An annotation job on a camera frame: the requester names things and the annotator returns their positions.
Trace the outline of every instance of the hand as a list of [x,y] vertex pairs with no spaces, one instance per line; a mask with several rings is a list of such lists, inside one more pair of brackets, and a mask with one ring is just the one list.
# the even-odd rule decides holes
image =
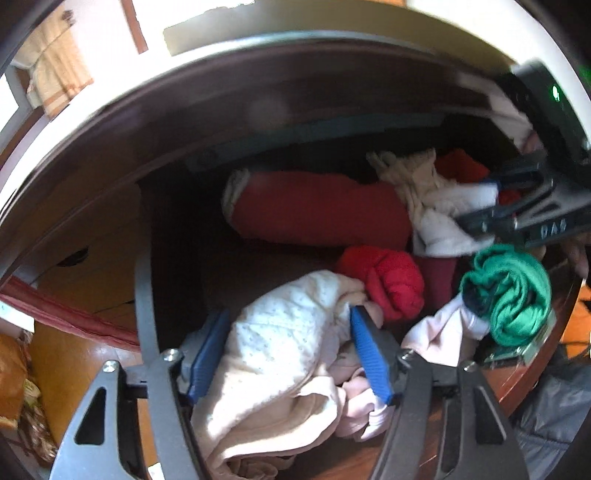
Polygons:
[[574,271],[582,278],[589,276],[589,259],[585,252],[585,245],[591,245],[591,232],[575,235],[560,243]]

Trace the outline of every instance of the clothing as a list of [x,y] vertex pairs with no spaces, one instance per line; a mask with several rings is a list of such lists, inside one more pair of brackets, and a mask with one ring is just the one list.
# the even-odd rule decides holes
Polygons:
[[406,252],[367,245],[349,247],[336,271],[365,283],[369,298],[382,308],[386,324],[413,320],[423,309],[425,284]]
[[457,267],[457,258],[418,257],[413,255],[413,260],[421,271],[421,276],[425,282],[424,310],[427,313],[436,312],[450,302],[455,294],[453,279]]
[[359,368],[350,381],[343,383],[347,400],[335,436],[364,442],[385,432],[395,407],[386,406],[371,390],[365,371]]
[[365,300],[361,281],[324,270],[243,309],[191,418],[216,479],[241,478],[234,472],[252,467],[236,466],[242,458],[257,457],[260,470],[261,458],[295,455],[334,432],[345,392],[327,369],[350,340],[350,306]]
[[413,253],[458,257],[493,243],[493,236],[473,239],[453,217],[495,205],[495,184],[457,184],[443,178],[435,170],[433,148],[408,157],[397,157],[391,152],[369,153],[367,159],[380,180],[394,185],[408,208],[414,228]]
[[411,328],[401,346],[428,362],[456,367],[474,355],[476,342],[471,340],[482,340],[488,332],[488,322],[470,312],[460,294]]
[[239,170],[228,180],[222,208],[243,238],[279,244],[403,250],[412,230],[390,184],[361,185],[341,174]]
[[460,283],[466,306],[491,324],[496,343],[526,345],[550,313],[552,292],[544,267],[512,245],[492,245],[476,254]]
[[[483,164],[474,160],[461,148],[455,148],[446,155],[435,160],[437,173],[448,180],[457,180],[460,183],[477,183],[486,179],[491,171]],[[521,198],[518,190],[501,190],[499,192],[499,204],[509,205]]]

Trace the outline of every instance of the orange object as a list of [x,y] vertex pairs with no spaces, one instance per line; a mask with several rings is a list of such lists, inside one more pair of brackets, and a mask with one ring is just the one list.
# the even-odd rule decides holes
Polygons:
[[0,334],[0,427],[16,430],[26,378],[27,367],[17,341]]

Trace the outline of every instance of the cream towel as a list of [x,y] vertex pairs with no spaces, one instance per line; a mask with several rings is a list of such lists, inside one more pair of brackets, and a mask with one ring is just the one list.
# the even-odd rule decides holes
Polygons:
[[216,478],[255,471],[268,478],[278,466],[265,466],[264,457],[306,451],[334,432],[345,394],[327,369],[350,339],[350,306],[366,300],[363,289],[359,280],[323,270],[243,309],[191,418]]
[[498,197],[495,184],[458,184],[444,179],[435,170],[434,148],[408,157],[372,152],[367,159],[380,180],[396,187],[408,208],[415,255],[458,257],[492,245],[493,236],[475,240],[453,218],[493,206]]

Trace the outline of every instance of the red fabric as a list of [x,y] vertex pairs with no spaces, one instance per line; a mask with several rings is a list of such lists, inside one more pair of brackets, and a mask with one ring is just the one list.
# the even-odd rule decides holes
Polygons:
[[252,174],[231,223],[244,238],[317,247],[403,250],[412,231],[389,183],[361,185],[345,175],[302,171]]
[[[445,179],[457,180],[460,183],[477,183],[490,175],[491,171],[483,164],[474,160],[461,148],[456,148],[447,155],[437,157],[435,170]],[[499,192],[499,204],[509,205],[521,198],[517,190]]]
[[435,313],[456,296],[453,291],[453,276],[456,271],[457,258],[416,257],[425,282],[425,310]]
[[349,247],[336,271],[365,283],[369,297],[384,311],[385,324],[413,320],[423,309],[423,277],[406,252],[366,245]]
[[11,277],[8,280],[0,291],[0,300],[62,332],[116,348],[139,351],[137,332],[113,325],[97,315],[62,305],[19,278]]

